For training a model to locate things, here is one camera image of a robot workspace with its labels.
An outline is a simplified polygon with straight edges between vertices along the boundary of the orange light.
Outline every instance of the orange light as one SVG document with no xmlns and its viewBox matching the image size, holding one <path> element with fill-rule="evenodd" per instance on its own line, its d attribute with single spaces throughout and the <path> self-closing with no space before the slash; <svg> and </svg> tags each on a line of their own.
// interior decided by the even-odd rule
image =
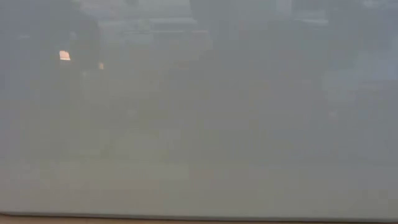
<svg viewBox="0 0 398 224">
<path fill-rule="evenodd" d="M 100 70 L 104 70 L 104 63 L 102 63 L 102 62 L 98 63 L 98 68 Z"/>
<path fill-rule="evenodd" d="M 67 61 L 70 61 L 69 52 L 67 52 L 67 51 L 65 51 L 65 50 L 61 50 L 61 51 L 60 51 L 60 60 L 67 60 Z"/>
</svg>

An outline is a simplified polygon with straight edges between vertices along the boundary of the light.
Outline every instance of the light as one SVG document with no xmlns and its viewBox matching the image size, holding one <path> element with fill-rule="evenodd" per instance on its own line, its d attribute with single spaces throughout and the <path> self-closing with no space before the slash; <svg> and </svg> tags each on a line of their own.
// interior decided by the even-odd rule
<svg viewBox="0 0 398 224">
<path fill-rule="evenodd" d="M 60 60 L 70 61 L 69 52 L 67 52 L 65 50 L 61 50 L 60 51 Z"/>
<path fill-rule="evenodd" d="M 104 70 L 104 63 L 99 62 L 99 63 L 98 63 L 98 69 Z"/>
</svg>

